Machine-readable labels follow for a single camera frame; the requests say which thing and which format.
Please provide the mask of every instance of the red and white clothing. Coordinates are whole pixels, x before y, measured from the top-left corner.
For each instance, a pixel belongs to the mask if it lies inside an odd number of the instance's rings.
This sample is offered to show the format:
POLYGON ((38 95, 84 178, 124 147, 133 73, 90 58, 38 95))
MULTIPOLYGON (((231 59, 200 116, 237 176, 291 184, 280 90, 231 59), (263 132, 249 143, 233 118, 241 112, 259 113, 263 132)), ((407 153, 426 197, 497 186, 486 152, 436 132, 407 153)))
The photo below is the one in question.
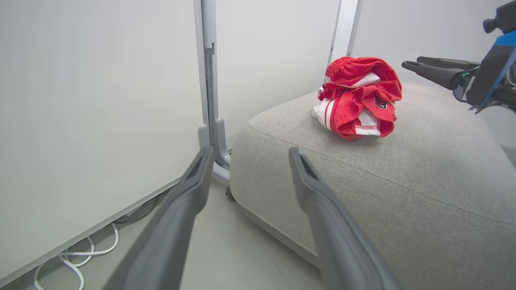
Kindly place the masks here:
POLYGON ((321 103, 312 110, 325 128, 347 140, 392 132, 401 83, 391 66, 374 57, 342 57, 330 64, 326 77, 317 96, 321 103))

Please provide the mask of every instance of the fabric upholstery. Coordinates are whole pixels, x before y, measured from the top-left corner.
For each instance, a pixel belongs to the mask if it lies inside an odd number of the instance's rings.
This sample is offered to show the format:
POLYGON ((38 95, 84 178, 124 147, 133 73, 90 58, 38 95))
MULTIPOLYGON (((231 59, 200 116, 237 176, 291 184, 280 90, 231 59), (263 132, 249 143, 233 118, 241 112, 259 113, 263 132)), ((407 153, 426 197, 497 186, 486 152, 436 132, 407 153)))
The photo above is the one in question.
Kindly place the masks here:
POLYGON ((406 289, 514 289, 516 170, 467 104, 403 86, 385 138, 324 129, 311 116, 315 92, 256 116, 233 147, 234 198, 315 253, 288 164, 298 146, 406 289))

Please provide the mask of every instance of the white wall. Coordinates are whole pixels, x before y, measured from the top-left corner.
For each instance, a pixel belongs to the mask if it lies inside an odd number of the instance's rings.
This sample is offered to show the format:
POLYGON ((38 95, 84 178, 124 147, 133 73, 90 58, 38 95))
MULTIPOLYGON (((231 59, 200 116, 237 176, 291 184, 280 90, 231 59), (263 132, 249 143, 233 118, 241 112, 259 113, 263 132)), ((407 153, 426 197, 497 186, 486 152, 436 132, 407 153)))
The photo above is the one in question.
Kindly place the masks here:
POLYGON ((202 123, 193 8, 0 2, 0 286, 187 168, 202 123))
POLYGON ((338 0, 216 1, 218 107, 228 148, 251 118, 322 85, 337 8, 338 0))
MULTIPOLYGON (((362 0, 353 57, 374 56, 387 61, 401 83, 414 81, 433 85, 401 63, 418 56, 464 59, 480 62, 499 30, 486 34, 482 21, 495 16, 497 7, 509 0, 362 0)), ((498 114, 490 108, 484 117, 497 140, 516 148, 516 115, 498 114)))

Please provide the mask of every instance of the logo patch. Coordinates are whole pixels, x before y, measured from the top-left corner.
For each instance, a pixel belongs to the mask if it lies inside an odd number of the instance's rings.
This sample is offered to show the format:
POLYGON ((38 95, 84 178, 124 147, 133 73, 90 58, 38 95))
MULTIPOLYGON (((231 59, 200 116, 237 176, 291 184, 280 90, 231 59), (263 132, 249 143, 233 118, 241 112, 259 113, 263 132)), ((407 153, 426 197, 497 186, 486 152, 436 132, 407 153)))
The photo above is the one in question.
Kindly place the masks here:
POLYGON ((382 109, 382 110, 387 110, 387 102, 386 101, 383 101, 381 100, 378 95, 375 94, 375 104, 376 104, 376 107, 379 108, 379 109, 382 109))

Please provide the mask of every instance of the gray floor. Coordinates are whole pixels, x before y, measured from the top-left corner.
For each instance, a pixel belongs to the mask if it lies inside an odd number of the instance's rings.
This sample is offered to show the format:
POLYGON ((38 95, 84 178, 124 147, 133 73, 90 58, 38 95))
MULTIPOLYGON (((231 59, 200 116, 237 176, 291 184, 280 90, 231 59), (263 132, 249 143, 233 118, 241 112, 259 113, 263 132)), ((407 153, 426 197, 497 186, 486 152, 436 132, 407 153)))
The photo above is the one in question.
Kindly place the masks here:
MULTIPOLYGON (((225 187, 213 183, 208 203, 195 220, 181 289, 322 289, 318 269, 249 220, 224 191, 225 187)), ((119 226, 118 246, 80 268, 86 290, 103 287, 152 214, 137 223, 119 226)), ((95 250, 109 248, 114 241, 112 227, 107 226, 92 238, 95 250)), ((86 246, 83 241, 72 250, 85 251, 86 246)), ((33 274, 27 273, 2 290, 33 289, 33 274)), ((58 259, 43 267, 40 284, 46 290, 79 287, 75 273, 58 259)))

